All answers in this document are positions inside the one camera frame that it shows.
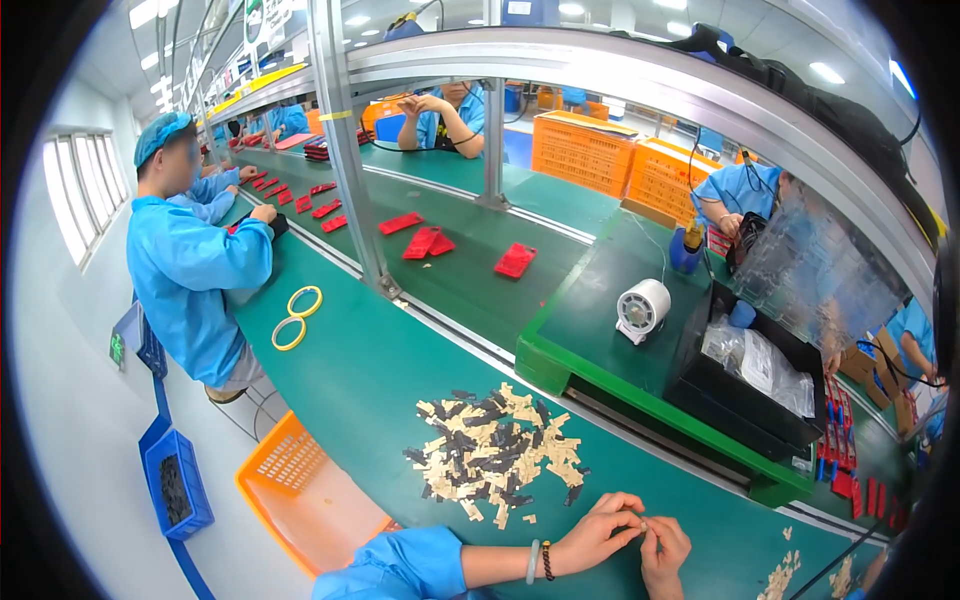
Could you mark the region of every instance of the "hand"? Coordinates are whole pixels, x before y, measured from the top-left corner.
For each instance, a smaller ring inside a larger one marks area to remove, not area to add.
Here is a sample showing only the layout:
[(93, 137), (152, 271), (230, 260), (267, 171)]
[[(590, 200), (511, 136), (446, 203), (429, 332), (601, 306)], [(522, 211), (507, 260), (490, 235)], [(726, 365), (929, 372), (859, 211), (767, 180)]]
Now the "hand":
[(250, 216), (269, 225), (276, 218), (276, 207), (272, 204), (261, 204), (251, 211)]
[(843, 358), (843, 355), (840, 352), (833, 354), (827, 361), (824, 363), (824, 374), (827, 377), (833, 376), (837, 372), (837, 369), (840, 369), (840, 361)]
[(417, 99), (417, 113), (424, 112), (429, 110), (431, 112), (443, 112), (448, 108), (453, 108), (449, 102), (443, 98), (438, 98), (427, 94), (426, 96), (420, 96)]
[(417, 99), (418, 96), (407, 96), (406, 98), (401, 98), (397, 103), (396, 107), (403, 111), (403, 114), (408, 117), (415, 118), (420, 114), (417, 111)]
[(640, 574), (647, 593), (652, 600), (683, 598), (679, 571), (690, 553), (690, 538), (675, 518), (648, 516), (643, 521), (647, 524), (647, 535), (640, 545)]
[(732, 212), (720, 217), (720, 230), (727, 237), (734, 239), (740, 232), (740, 223), (743, 221), (743, 215)]
[[(643, 512), (640, 498), (624, 492), (600, 496), (589, 513), (564, 538), (550, 546), (550, 567), (554, 576), (585, 571), (604, 562), (643, 530), (635, 511)], [(626, 527), (611, 537), (618, 527)]]

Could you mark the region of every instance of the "black bag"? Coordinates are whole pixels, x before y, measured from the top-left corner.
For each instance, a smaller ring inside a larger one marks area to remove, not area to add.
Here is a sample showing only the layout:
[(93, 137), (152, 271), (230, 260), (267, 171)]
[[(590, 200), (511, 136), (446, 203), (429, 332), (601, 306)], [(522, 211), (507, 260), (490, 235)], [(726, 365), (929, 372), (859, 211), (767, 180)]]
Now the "black bag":
[(684, 52), (706, 52), (717, 64), (777, 92), (823, 123), (873, 167), (913, 215), (930, 248), (937, 251), (940, 230), (930, 207), (907, 179), (908, 169), (900, 140), (883, 126), (875, 114), (852, 100), (807, 85), (782, 62), (758, 59), (736, 46), (724, 52), (717, 45), (719, 39), (719, 30), (698, 23), (696, 31), (687, 39), (665, 42), (663, 45)]

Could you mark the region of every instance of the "black box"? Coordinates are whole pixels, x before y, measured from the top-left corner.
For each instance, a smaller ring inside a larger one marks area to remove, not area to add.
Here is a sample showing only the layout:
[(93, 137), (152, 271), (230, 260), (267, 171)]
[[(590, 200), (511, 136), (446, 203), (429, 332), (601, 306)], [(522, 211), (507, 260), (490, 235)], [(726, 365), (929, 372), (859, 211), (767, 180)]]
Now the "black box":
[(706, 290), (684, 326), (663, 399), (779, 462), (801, 454), (824, 435), (827, 406), (823, 360), (814, 346), (801, 342), (757, 311), (750, 329), (779, 348), (796, 371), (813, 377), (816, 414), (813, 419), (797, 417), (746, 381), (726, 372), (723, 365), (703, 354), (700, 348), (713, 313), (730, 314), (736, 301), (733, 292), (716, 281)]

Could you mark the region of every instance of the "metal shelf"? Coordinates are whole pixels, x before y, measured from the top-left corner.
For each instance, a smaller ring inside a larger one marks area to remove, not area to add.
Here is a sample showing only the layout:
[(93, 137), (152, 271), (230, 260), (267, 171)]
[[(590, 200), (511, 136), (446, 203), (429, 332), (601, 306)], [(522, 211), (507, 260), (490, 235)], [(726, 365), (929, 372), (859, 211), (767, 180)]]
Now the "metal shelf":
[[(908, 211), (859, 155), (812, 116), (712, 63), (642, 40), (585, 31), (487, 27), (432, 33), (347, 53), (354, 98), (424, 80), (503, 78), (602, 91), (720, 132), (822, 194), (876, 245), (924, 308), (933, 251)], [(217, 115), (315, 91), (302, 69)]]

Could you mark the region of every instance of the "plastic bag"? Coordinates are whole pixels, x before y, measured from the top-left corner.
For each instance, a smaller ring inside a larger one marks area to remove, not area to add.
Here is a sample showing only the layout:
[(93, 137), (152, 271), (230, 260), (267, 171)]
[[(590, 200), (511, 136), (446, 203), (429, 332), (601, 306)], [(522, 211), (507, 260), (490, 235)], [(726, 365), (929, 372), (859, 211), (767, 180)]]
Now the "plastic bag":
[(701, 352), (794, 415), (815, 416), (813, 377), (795, 371), (783, 352), (756, 331), (733, 327), (723, 315), (707, 325)]

